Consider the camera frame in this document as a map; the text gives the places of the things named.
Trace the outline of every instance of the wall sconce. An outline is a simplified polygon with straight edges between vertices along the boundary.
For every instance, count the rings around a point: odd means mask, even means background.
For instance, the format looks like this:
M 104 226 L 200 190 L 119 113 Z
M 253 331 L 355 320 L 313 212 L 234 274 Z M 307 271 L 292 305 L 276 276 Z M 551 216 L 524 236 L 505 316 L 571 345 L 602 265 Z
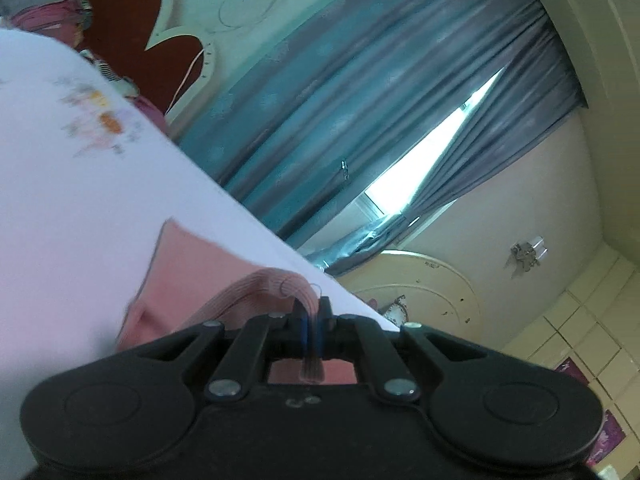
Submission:
M 529 242 L 515 244 L 511 248 L 511 256 L 515 259 L 517 270 L 529 272 L 533 267 L 539 266 L 548 252 L 542 237 L 536 236 Z

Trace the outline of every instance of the tiled wall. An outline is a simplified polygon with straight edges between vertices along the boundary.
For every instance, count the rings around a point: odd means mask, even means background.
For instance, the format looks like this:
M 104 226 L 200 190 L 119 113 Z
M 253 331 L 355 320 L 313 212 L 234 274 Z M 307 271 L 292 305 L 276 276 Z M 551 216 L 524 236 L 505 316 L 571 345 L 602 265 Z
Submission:
M 595 468 L 620 478 L 640 462 L 640 272 L 602 244 L 584 272 L 544 315 L 503 349 L 556 368 L 571 357 L 626 438 Z

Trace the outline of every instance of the pink fabric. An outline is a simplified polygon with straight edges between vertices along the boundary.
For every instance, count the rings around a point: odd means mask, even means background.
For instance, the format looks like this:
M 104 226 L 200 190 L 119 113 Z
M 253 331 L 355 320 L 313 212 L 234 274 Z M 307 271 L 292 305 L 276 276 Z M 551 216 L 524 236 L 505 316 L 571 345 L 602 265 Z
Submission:
M 158 130 L 160 130 L 165 135 L 169 131 L 169 127 L 166 124 L 166 119 L 164 118 L 164 114 L 158 110 L 155 104 L 153 104 L 146 97 L 139 95 L 134 99 L 129 99 L 129 101 L 143 114 L 146 115 L 146 118 L 149 119 L 153 124 L 156 125 Z
M 77 0 L 64 0 L 27 9 L 14 16 L 11 22 L 21 30 L 49 36 L 75 48 L 80 37 L 81 11 Z
M 303 276 L 255 266 L 169 220 L 162 228 L 142 290 L 129 307 L 118 349 L 207 319 L 219 319 L 232 330 L 240 328 L 258 314 L 290 312 L 294 298 L 308 311 L 317 311 L 318 296 Z M 357 382 L 350 363 L 328 361 L 323 368 L 324 384 Z M 303 371 L 300 361 L 276 362 L 270 382 L 297 383 Z

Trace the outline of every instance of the blue curtain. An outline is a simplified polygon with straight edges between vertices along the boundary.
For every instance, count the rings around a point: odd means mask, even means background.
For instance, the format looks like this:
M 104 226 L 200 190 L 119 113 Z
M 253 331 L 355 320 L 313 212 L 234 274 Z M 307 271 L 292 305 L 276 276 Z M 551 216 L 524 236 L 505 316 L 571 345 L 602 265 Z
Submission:
M 539 0 L 335 0 L 179 145 L 296 248 L 549 27 Z
M 357 267 L 428 216 L 490 179 L 554 131 L 584 96 L 549 23 L 500 73 L 412 200 L 307 258 L 333 276 Z

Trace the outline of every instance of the bright window light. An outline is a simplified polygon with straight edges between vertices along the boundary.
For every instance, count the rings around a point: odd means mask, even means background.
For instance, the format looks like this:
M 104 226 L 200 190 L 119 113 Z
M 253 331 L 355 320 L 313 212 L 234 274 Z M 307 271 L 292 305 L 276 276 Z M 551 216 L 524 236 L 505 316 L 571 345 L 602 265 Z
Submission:
M 466 116 L 482 100 L 499 73 L 366 189 L 365 193 L 380 211 L 384 214 L 397 213 L 409 203 L 420 183 L 450 145 Z

